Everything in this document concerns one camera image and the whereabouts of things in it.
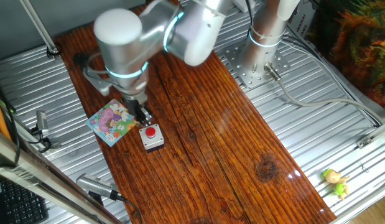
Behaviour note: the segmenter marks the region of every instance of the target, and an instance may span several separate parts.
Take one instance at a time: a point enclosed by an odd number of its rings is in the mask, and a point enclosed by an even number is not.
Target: metal rod
[[[16,148],[0,133],[0,163],[2,160],[13,160]],[[101,223],[97,218],[105,223],[121,223],[44,156],[29,148],[26,151],[21,150],[18,167],[0,169],[0,174],[90,223]],[[38,187],[43,183],[55,194]]]
[[[24,7],[26,13],[28,13],[33,24],[35,24],[37,31],[42,36],[45,44],[49,48],[49,51],[54,54],[58,53],[58,50],[54,44],[54,41],[52,40],[50,34],[47,32],[47,29],[44,27],[43,22],[40,20],[39,15],[37,15],[35,9],[33,8],[33,5],[30,3],[29,0],[20,0],[20,2]]]

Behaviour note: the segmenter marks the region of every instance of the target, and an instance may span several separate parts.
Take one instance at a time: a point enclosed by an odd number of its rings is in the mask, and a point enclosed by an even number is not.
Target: blue light ring
[[[163,49],[165,49],[166,52],[169,52],[167,50],[167,41],[170,36],[170,32],[172,31],[174,25],[177,23],[177,21],[184,15],[184,12],[180,12],[176,17],[174,17],[169,25],[166,27],[165,35],[163,36]]]
[[[256,44],[257,46],[260,46],[260,47],[275,47],[275,46],[277,46],[277,45],[281,42],[281,40],[279,40],[278,43],[272,44],[272,45],[260,44],[260,43],[256,42],[256,41],[253,39],[252,33],[251,33],[250,31],[249,31],[249,37],[250,37],[251,41],[252,41],[254,44]]]
[[[116,78],[134,78],[141,75],[143,71],[147,69],[147,67],[148,67],[148,62],[145,62],[145,64],[142,66],[140,70],[130,74],[117,74],[117,73],[111,72],[106,66],[105,66],[105,69],[107,69],[107,71]]]

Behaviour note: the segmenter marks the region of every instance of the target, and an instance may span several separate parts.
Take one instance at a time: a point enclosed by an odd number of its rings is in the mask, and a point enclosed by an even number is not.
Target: metal clamp
[[[359,140],[356,144],[360,149],[362,149],[367,145],[371,144],[372,142],[375,142],[378,139],[382,138],[383,136],[385,136],[385,123],[378,129],[375,129],[374,131],[369,133],[363,139]]]
[[[273,77],[270,75],[270,72],[263,71],[262,73],[257,71],[253,72],[252,70],[245,70],[243,66],[241,66],[241,49],[244,46],[246,41],[242,41],[240,43],[234,44],[230,47],[227,47],[223,50],[223,55],[227,58],[228,62],[232,66],[232,69],[238,74],[240,79],[244,82],[244,84],[248,88],[254,88],[258,85],[261,85],[268,80],[271,80]],[[290,64],[287,60],[277,51],[275,53],[274,61],[272,62],[273,69],[276,73],[281,74],[290,70]]]

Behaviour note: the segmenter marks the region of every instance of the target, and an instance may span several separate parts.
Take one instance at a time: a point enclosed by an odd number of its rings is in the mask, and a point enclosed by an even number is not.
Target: gray cable
[[[373,110],[369,109],[367,106],[358,103],[355,100],[350,100],[350,99],[344,99],[344,98],[335,98],[335,99],[330,99],[330,100],[323,100],[323,101],[318,101],[318,102],[313,102],[313,103],[304,103],[299,100],[296,100],[293,98],[293,96],[290,95],[290,93],[286,90],[286,87],[284,86],[284,83],[282,80],[278,80],[279,86],[282,88],[284,91],[285,95],[295,104],[300,105],[300,106],[322,106],[328,103],[335,103],[335,102],[345,102],[349,103],[355,106],[359,106],[360,108],[364,109],[369,115],[371,115],[374,119],[376,119],[380,124],[384,124],[382,119],[377,115]]]

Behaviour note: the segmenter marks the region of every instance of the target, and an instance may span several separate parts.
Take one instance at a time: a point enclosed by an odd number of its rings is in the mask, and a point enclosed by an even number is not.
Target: metal grating
[[[87,119],[79,97],[62,60],[47,57],[39,47],[0,61],[0,84],[17,117],[29,128],[36,124],[36,111],[45,110],[53,141],[62,148],[44,156],[73,181],[84,173],[113,182],[95,135],[85,126]],[[46,201],[49,220],[45,223],[85,223],[73,214]],[[103,198],[103,203],[118,219],[128,222],[122,202]]]
[[[255,11],[261,3],[258,1]],[[221,50],[243,41],[249,22],[247,13],[231,7],[214,50],[331,210],[338,217],[345,213],[352,217],[385,193],[385,190],[377,192],[385,184],[385,139],[358,149],[355,142],[374,127],[354,106],[334,103],[301,108],[290,104],[273,81],[247,88],[230,68]],[[282,44],[279,52],[291,65],[290,72],[281,75],[282,79],[298,100],[350,98],[348,88],[339,85],[335,77],[307,55]],[[35,124],[34,111],[46,110],[49,137],[63,144],[61,150],[48,152],[46,156],[66,175],[75,180],[80,174],[90,172],[113,181],[93,133],[83,125],[87,117],[62,61],[48,60],[45,47],[31,50],[0,62],[0,82],[19,110],[19,118],[29,127]],[[328,167],[352,176],[348,181],[351,194],[345,201],[338,200],[332,194],[332,187],[321,179],[320,173]],[[109,200],[104,200],[104,204],[116,217],[128,220],[123,204]],[[83,223],[52,203],[47,206],[50,208],[47,223]]]
[[[234,36],[232,30],[228,32],[229,36]],[[230,47],[240,48],[242,44],[231,44]],[[348,88],[339,84],[336,77],[318,66],[308,55],[282,43],[278,51],[290,64],[290,71],[281,73],[282,80],[298,100],[314,102],[351,98]],[[351,218],[375,202],[370,202],[372,193],[385,187],[385,138],[362,150],[358,148],[356,142],[375,129],[366,114],[345,103],[299,107],[289,103],[288,97],[272,80],[248,88],[224,57],[225,50],[216,52],[336,216]],[[351,176],[348,181],[350,195],[346,200],[340,200],[333,193],[333,185],[324,181],[321,174],[327,168]]]

